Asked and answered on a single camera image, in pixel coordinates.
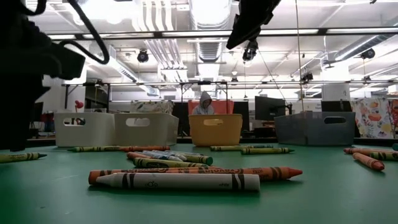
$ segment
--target crayon tip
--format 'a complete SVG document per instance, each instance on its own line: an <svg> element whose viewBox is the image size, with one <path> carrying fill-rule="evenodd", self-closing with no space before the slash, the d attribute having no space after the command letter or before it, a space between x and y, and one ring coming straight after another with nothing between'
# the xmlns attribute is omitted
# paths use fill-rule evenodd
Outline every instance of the crayon tip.
<svg viewBox="0 0 398 224"><path fill-rule="evenodd" d="M376 170L378 170L378 171L384 170L384 164L383 164L382 162L380 162L380 161L375 162L375 163L373 164L373 167L374 167L374 169L376 169Z"/></svg>
<svg viewBox="0 0 398 224"><path fill-rule="evenodd" d="M300 174L303 174L302 170L289 168L289 176L290 177L294 177L294 176L297 176L297 175L300 175Z"/></svg>

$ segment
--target green crayon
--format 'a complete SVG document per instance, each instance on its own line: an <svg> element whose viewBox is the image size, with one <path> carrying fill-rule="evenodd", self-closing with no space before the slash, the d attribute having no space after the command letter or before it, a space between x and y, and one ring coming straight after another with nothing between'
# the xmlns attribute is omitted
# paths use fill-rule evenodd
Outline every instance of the green crayon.
<svg viewBox="0 0 398 224"><path fill-rule="evenodd" d="M119 146L102 146L102 147L74 147L68 149L70 152L114 152L122 151Z"/></svg>
<svg viewBox="0 0 398 224"><path fill-rule="evenodd" d="M210 146L211 151L240 151L242 149L273 148L273 145L266 146Z"/></svg>
<svg viewBox="0 0 398 224"><path fill-rule="evenodd" d="M212 165L213 158L210 156L194 156L194 155L184 155L187 158L187 162L196 162L201 164Z"/></svg>
<svg viewBox="0 0 398 224"><path fill-rule="evenodd" d="M135 158L132 160L135 166L142 168L171 168L171 167L207 167L206 164L169 161L162 159Z"/></svg>
<svg viewBox="0 0 398 224"><path fill-rule="evenodd" d="M398 152L371 152L369 156L378 160L398 161Z"/></svg>
<svg viewBox="0 0 398 224"><path fill-rule="evenodd" d="M3 155L0 154L0 163L36 160L38 158L45 156L47 155L37 152L31 152L25 154L3 154Z"/></svg>
<svg viewBox="0 0 398 224"><path fill-rule="evenodd" d="M262 148L262 149L242 149L241 154L275 154L275 153L290 153L294 152L293 149L289 148Z"/></svg>

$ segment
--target ceiling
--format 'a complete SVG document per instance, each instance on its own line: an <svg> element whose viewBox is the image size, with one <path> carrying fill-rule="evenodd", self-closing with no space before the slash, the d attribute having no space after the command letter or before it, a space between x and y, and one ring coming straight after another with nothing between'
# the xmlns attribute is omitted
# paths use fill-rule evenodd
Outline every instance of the ceiling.
<svg viewBox="0 0 398 224"><path fill-rule="evenodd" d="M35 7L34 0L27 0L30 8ZM172 22L175 30L191 30L191 18L188 0L172 0ZM295 1L282 0L274 10L274 17L262 29L291 29L297 28ZM99 33L102 32L135 32L131 25L129 13L129 2L116 2L120 7L115 7L113 12L122 15L123 20L119 24L111 24L105 19L91 19L93 25ZM95 9L98 14L109 14L109 8L100 7ZM322 27L382 27L389 26L391 20L398 22L397 11L398 1L378 0L375 4L369 4L367 0L298 0L298 27L303 28L322 28ZM211 17L213 11L209 6L208 16ZM234 15L239 13L237 2L233 1L231 15L229 18L228 29L232 29ZM47 10L41 16L30 18L36 22L40 29L48 34L75 34L87 33L85 26L79 26L73 21L70 6L62 3L62 0L49 1ZM246 44L241 44L232 50L223 47L219 63L218 80L230 81L235 76L232 71L237 72L239 81L256 82L270 81L272 77L277 81L290 81L291 74L296 72L302 65L314 60L314 57L323 52L337 52L358 39L360 35L336 35L336 36L313 36L300 37L259 37L259 53L254 57L250 67L243 66L242 54ZM188 43L188 39L177 39L177 45L183 63L187 66L187 77L190 81L200 79L197 69L198 57L195 44ZM139 63L137 54L139 49L146 49L143 40L107 40L107 44L112 45L117 51L117 58L123 62L128 69L137 73L145 82L159 82L158 62L149 52L149 61ZM394 36L389 40L373 47L376 56L372 59L362 60L361 58L351 58L345 61L349 66L349 80L360 80L364 74L392 66L397 63L398 57L398 37ZM319 74L322 69L320 58L315 59L314 67L310 70L314 74L314 80L321 80ZM121 74L115 69L98 65L89 61L88 77L101 78L109 82L123 82ZM384 77L377 79L391 79L398 75L397 71L386 73ZM256 85L236 85L230 88L255 88ZM258 88L269 88L267 86L257 86ZM140 91L137 87L114 88L114 91Z"/></svg>

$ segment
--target green tabletop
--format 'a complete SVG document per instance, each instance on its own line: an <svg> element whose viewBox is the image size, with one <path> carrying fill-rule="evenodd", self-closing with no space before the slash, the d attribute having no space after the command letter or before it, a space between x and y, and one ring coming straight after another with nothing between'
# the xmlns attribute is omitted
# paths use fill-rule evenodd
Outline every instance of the green tabletop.
<svg viewBox="0 0 398 224"><path fill-rule="evenodd" d="M385 170L375 172L345 155L342 147L290 148L295 152L242 156L191 144L172 147L211 155L219 167L303 170L288 181L263 182L259 194L92 188L90 170L134 167L125 153L27 149L48 156L0 164L0 223L398 222L398 162L386 161Z"/></svg>

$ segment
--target hood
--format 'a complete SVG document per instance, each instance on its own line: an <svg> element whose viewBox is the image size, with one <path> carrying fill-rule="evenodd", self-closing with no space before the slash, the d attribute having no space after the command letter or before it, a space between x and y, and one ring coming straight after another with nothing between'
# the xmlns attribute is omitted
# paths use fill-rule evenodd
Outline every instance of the hood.
<svg viewBox="0 0 398 224"><path fill-rule="evenodd" d="M203 107L203 102L205 100L210 100L210 104L211 104L211 96L207 92L204 91L201 93L200 100L199 100L201 107Z"/></svg>

